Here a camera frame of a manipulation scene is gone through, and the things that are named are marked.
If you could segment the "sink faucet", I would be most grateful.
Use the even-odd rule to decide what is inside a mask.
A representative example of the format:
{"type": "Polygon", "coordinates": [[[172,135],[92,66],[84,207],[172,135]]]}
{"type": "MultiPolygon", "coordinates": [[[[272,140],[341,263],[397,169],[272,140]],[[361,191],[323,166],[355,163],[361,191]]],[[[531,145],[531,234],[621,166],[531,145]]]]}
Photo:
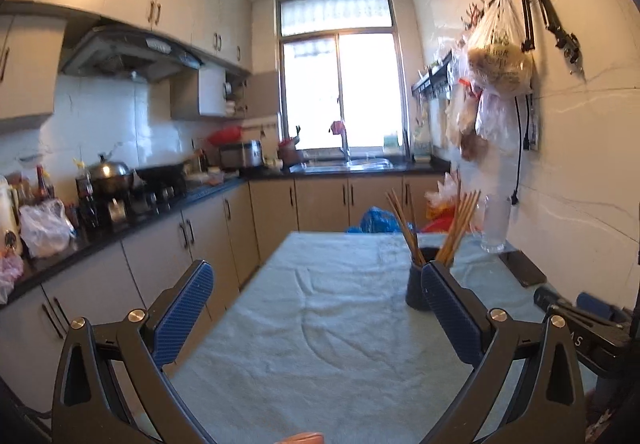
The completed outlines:
{"type": "Polygon", "coordinates": [[[350,151],[349,151],[349,144],[348,144],[348,137],[347,137],[347,130],[346,130],[346,126],[344,125],[344,123],[342,121],[340,121],[338,123],[338,134],[341,137],[341,152],[344,156],[344,160],[349,161],[350,160],[350,151]]]}

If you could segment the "kitchen window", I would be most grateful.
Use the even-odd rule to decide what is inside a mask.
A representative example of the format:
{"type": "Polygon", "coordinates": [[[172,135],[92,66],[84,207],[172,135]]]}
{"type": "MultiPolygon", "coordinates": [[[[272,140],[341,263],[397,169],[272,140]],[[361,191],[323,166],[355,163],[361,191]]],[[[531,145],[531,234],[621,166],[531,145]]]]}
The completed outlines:
{"type": "Polygon", "coordinates": [[[314,158],[398,155],[407,103],[392,0],[281,0],[283,133],[314,158]]]}

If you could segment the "wooden chopstick one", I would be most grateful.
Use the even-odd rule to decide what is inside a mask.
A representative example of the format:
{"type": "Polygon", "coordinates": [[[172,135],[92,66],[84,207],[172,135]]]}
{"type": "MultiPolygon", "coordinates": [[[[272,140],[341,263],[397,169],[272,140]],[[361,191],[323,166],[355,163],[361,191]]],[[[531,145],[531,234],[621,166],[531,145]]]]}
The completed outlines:
{"type": "Polygon", "coordinates": [[[408,231],[407,224],[405,223],[404,214],[401,212],[401,210],[397,206],[396,195],[394,190],[387,191],[385,193],[385,196],[388,203],[390,204],[390,208],[392,209],[393,215],[399,225],[400,233],[402,234],[402,237],[404,238],[407,244],[407,247],[410,251],[411,262],[414,263],[416,262],[416,256],[414,255],[414,240],[412,235],[408,231]]]}

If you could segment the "dark red pot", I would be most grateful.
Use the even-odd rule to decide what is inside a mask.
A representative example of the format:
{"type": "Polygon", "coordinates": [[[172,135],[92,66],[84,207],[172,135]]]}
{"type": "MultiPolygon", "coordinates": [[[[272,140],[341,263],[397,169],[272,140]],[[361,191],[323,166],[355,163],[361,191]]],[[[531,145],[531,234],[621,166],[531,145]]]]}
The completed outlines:
{"type": "Polygon", "coordinates": [[[296,149],[296,141],[289,138],[279,143],[278,158],[284,167],[291,167],[300,164],[304,160],[304,155],[296,149]]]}

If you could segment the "wooden chopstick six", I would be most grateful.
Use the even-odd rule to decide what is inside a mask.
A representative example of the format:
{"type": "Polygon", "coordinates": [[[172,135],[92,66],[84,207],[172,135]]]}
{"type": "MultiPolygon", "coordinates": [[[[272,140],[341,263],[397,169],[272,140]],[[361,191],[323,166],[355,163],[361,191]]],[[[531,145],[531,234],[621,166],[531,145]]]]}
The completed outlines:
{"type": "Polygon", "coordinates": [[[408,247],[410,248],[412,261],[415,264],[419,264],[420,255],[419,255],[418,243],[416,242],[416,238],[414,237],[412,230],[409,229],[409,224],[406,220],[404,212],[402,211],[401,203],[395,191],[392,191],[392,201],[394,203],[395,211],[397,213],[397,218],[398,218],[398,222],[400,223],[402,233],[404,233],[405,240],[408,244],[408,247]]]}

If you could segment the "black wall hook rack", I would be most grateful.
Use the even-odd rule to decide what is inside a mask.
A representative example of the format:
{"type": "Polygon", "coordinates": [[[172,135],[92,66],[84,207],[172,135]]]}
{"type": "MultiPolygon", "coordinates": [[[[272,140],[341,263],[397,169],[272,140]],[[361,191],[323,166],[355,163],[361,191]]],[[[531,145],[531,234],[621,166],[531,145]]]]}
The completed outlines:
{"type": "MultiPolygon", "coordinates": [[[[479,1],[482,4],[480,7],[477,7],[476,4],[471,4],[469,10],[466,12],[466,18],[461,18],[466,30],[474,30],[474,28],[480,24],[480,20],[484,18],[486,12],[498,2],[498,0],[479,1]]],[[[575,34],[568,32],[563,27],[551,0],[521,0],[524,32],[521,50],[523,52],[529,52],[533,51],[536,47],[533,14],[534,2],[537,3],[539,8],[544,29],[553,35],[555,48],[562,52],[567,66],[570,67],[570,74],[584,74],[580,42],[575,34]]]]}

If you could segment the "silver rice cooker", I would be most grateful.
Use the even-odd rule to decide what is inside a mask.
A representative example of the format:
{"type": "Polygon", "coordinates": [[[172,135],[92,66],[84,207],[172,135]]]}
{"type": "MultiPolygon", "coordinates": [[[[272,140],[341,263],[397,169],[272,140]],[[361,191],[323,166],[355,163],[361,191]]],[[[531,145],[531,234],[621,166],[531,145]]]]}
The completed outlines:
{"type": "Polygon", "coordinates": [[[220,167],[226,170],[241,170],[262,167],[262,142],[250,140],[227,143],[219,146],[220,167]]]}

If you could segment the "steel pot with lid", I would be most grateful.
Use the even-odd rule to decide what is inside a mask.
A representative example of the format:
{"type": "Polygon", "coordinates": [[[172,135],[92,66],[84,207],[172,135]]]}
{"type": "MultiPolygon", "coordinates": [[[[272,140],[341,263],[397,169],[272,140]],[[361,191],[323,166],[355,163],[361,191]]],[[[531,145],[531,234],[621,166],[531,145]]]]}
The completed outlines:
{"type": "Polygon", "coordinates": [[[88,167],[93,191],[98,194],[128,192],[134,184],[134,171],[122,161],[111,160],[110,154],[99,154],[99,161],[88,167]]]}

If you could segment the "range hood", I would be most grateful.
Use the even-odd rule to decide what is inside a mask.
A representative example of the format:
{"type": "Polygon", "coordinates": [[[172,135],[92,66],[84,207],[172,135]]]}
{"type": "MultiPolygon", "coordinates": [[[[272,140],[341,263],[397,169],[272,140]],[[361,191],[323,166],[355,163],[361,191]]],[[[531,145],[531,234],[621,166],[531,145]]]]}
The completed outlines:
{"type": "Polygon", "coordinates": [[[65,59],[61,72],[74,77],[160,82],[187,68],[198,71],[203,61],[175,40],[149,30],[108,24],[93,27],[65,59]]]}

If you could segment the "bag of bread hanging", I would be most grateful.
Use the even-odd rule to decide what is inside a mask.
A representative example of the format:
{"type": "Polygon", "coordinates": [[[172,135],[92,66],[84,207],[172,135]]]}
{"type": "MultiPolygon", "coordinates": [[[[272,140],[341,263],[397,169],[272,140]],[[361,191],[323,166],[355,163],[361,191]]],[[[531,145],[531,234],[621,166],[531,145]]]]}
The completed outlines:
{"type": "Polygon", "coordinates": [[[529,93],[534,60],[523,50],[524,42],[524,28],[511,0],[497,0],[466,44],[473,82],[503,99],[529,93]]]}

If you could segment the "red basin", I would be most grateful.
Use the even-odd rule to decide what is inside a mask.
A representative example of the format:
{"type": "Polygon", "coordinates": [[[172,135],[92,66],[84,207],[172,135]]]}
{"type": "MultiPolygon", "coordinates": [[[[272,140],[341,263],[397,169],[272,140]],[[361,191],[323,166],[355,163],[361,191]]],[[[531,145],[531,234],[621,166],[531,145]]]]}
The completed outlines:
{"type": "Polygon", "coordinates": [[[241,126],[230,126],[214,131],[206,138],[206,141],[213,146],[239,143],[242,141],[243,128],[241,126]]]}

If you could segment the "wooden chopstick two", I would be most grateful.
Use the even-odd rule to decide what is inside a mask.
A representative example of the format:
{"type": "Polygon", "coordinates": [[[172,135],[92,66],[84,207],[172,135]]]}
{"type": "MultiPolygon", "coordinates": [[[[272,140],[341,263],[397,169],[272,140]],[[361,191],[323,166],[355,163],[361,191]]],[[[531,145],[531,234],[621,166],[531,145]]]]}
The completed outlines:
{"type": "Polygon", "coordinates": [[[413,231],[409,229],[409,224],[406,221],[404,212],[401,209],[401,204],[398,201],[395,191],[394,190],[387,191],[386,198],[387,198],[387,201],[390,203],[390,207],[392,207],[394,216],[400,226],[402,236],[405,238],[407,246],[410,250],[412,262],[422,267],[423,259],[420,253],[420,249],[418,247],[418,243],[416,242],[416,237],[413,235],[413,231]]]}

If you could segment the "black wok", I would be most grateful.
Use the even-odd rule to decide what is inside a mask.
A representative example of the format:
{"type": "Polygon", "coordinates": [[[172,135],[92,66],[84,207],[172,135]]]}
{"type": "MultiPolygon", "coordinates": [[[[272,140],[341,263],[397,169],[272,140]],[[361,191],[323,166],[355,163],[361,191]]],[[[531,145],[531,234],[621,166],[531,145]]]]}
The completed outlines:
{"type": "Polygon", "coordinates": [[[186,183],[183,161],[140,167],[136,169],[136,175],[147,185],[176,186],[186,183]]]}

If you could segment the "red bucket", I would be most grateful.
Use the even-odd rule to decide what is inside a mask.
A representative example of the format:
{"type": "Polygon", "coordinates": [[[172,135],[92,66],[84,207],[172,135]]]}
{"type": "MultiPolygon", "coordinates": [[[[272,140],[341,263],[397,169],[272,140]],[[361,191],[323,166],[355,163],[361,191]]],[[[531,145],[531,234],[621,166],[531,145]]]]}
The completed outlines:
{"type": "Polygon", "coordinates": [[[449,209],[444,211],[439,217],[428,221],[422,227],[422,233],[447,233],[454,222],[454,211],[449,209]]]}

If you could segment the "lower kitchen cabinets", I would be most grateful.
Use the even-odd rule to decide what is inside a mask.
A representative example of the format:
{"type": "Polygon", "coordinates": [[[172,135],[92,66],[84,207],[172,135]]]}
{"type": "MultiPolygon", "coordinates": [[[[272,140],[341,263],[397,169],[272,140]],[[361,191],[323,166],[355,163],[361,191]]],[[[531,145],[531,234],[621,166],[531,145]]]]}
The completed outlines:
{"type": "MultiPolygon", "coordinates": [[[[175,282],[192,263],[189,251],[184,249],[180,216],[169,216],[142,231],[126,237],[122,242],[99,250],[72,271],[62,274],[66,285],[61,289],[67,295],[67,314],[88,317],[92,323],[120,321],[126,313],[137,307],[150,307],[152,300],[175,282]]],[[[226,300],[227,293],[210,299],[211,309],[222,316],[226,310],[214,308],[213,301],[226,300]]],[[[44,412],[51,408],[54,376],[62,351],[61,340],[54,329],[46,328],[46,316],[40,309],[47,303],[38,287],[22,299],[1,310],[1,379],[28,407],[44,412]]],[[[188,356],[200,343],[202,334],[211,331],[212,319],[202,314],[194,326],[196,334],[186,342],[183,357],[188,356]]],[[[176,357],[177,362],[183,357],[176,357]]]]}

